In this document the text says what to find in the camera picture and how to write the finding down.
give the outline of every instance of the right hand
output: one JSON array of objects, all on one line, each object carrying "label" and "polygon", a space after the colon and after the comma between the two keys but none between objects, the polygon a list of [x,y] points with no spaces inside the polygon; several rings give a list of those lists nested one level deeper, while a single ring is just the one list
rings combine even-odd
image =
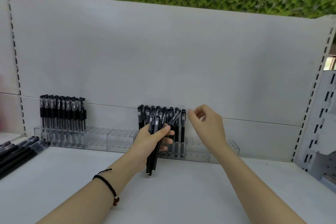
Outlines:
[{"label": "right hand", "polygon": [[203,144],[212,154],[227,146],[222,117],[207,105],[194,111],[188,110],[188,118]]}]

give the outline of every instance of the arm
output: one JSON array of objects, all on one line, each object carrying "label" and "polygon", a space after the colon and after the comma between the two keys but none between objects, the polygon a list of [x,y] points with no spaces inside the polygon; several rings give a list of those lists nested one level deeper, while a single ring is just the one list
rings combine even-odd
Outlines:
[{"label": "arm", "polygon": [[251,223],[306,223],[230,149],[220,115],[202,105],[189,110],[188,118],[204,145],[220,162]]},{"label": "arm", "polygon": [[[147,157],[157,142],[166,135],[174,134],[170,126],[166,126],[150,135],[148,126],[139,131],[131,149],[108,167],[112,170],[100,174],[112,185],[118,196],[133,176],[145,167]],[[173,141],[165,137],[164,142],[171,144]],[[167,150],[167,147],[162,146],[160,150]],[[107,185],[100,179],[93,179],[37,224],[99,224],[113,202],[114,196]]]}]

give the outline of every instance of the white shelf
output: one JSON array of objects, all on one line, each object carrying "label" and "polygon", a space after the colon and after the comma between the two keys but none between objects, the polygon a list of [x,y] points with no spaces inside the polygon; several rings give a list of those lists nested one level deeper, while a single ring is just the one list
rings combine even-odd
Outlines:
[{"label": "white shelf", "polygon": [[0,144],[6,141],[14,141],[22,137],[20,134],[12,134],[12,133],[2,133],[0,132]]},{"label": "white shelf", "polygon": [[[1,222],[36,223],[121,155],[50,147],[0,180]],[[336,219],[336,195],[294,163],[243,160],[308,224]],[[250,223],[218,164],[159,159],[153,176],[139,173],[120,198],[104,224],[170,224],[175,218],[194,224]]]}]

